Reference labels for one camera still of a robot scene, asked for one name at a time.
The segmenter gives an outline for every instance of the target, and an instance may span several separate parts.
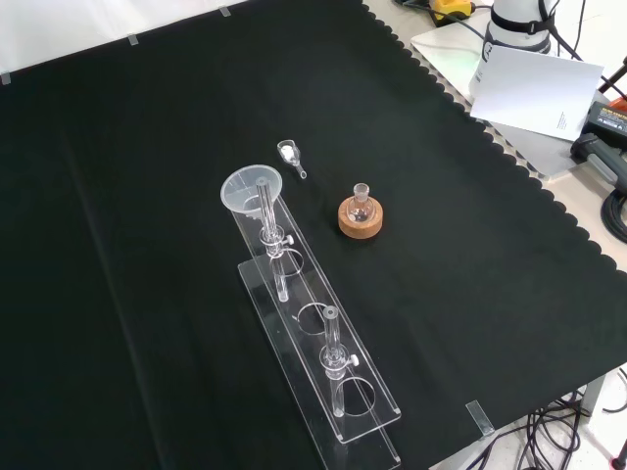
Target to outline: table leg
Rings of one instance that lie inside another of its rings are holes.
[[[605,375],[602,375],[596,380],[593,380],[586,387],[586,392],[584,393],[584,397],[581,401],[581,406],[590,411],[590,415],[593,416],[595,414],[595,409],[599,405],[599,395],[601,394],[601,389],[603,388],[603,382],[605,381]]]

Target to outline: small glass flask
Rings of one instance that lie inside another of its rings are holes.
[[[346,207],[349,220],[352,222],[368,222],[374,218],[374,204],[368,197],[370,188],[367,184],[358,183],[353,188],[355,196]]]

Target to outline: yellow tool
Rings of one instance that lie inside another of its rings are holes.
[[[429,7],[437,12],[452,15],[460,20],[466,20],[472,14],[472,3],[470,0],[429,0]],[[452,23],[442,15],[429,12],[431,19],[436,26],[444,26]]]

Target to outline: black cloth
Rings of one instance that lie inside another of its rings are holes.
[[[238,278],[244,165],[283,175],[406,468],[480,437],[472,400],[503,426],[627,360],[626,276],[359,1],[230,10],[0,88],[0,467],[321,468]],[[361,181],[365,242],[336,226]]]

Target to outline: white wall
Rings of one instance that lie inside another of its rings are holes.
[[[216,10],[243,0],[0,0],[0,72]]]

